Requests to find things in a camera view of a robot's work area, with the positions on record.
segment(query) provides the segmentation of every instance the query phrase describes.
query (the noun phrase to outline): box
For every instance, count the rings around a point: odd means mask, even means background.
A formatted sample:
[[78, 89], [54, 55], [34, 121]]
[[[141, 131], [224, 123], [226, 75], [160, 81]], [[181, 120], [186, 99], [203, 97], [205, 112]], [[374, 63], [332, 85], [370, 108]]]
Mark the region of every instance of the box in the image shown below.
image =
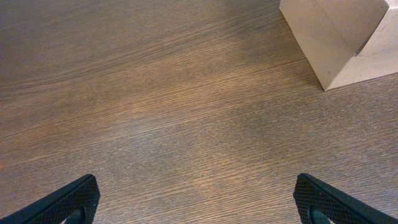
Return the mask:
[[398, 0], [281, 0], [324, 90], [398, 72]]

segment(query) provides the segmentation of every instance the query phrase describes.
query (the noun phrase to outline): dark wood grain streak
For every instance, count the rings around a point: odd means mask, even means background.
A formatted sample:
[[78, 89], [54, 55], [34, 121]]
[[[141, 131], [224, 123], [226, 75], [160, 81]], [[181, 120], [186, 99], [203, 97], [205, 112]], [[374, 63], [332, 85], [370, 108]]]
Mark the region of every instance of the dark wood grain streak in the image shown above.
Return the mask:
[[96, 223], [298, 223], [308, 172], [398, 217], [398, 76], [322, 91], [278, 7], [0, 3], [0, 216], [92, 173]]

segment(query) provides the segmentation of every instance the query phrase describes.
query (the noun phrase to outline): black object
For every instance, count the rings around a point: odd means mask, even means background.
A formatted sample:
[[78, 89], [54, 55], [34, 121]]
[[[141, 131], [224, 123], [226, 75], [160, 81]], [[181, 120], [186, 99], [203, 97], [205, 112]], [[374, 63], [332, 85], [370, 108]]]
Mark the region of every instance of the black object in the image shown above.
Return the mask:
[[91, 224], [100, 200], [95, 177], [84, 175], [22, 210], [0, 220], [1, 224]]
[[382, 213], [346, 193], [324, 183], [310, 174], [297, 177], [293, 193], [302, 223], [398, 223], [395, 218]]

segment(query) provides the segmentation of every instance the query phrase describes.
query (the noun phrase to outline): wooden surface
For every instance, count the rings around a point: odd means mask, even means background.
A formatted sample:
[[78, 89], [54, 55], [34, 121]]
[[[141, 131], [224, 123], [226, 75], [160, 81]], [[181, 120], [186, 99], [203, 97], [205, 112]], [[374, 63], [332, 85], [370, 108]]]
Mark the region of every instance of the wooden surface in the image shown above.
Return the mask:
[[398, 218], [398, 76], [322, 91], [278, 7], [0, 3], [0, 216], [92, 173], [96, 223], [299, 223], [308, 172]]

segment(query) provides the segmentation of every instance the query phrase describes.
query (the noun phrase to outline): wood grain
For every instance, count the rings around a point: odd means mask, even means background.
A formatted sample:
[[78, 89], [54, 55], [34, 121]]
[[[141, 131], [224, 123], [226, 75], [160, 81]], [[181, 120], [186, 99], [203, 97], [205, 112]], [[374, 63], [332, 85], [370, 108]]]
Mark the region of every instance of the wood grain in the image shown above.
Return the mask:
[[308, 172], [398, 217], [398, 76], [323, 92], [278, 7], [0, 3], [0, 216], [92, 173], [96, 223], [298, 223]]

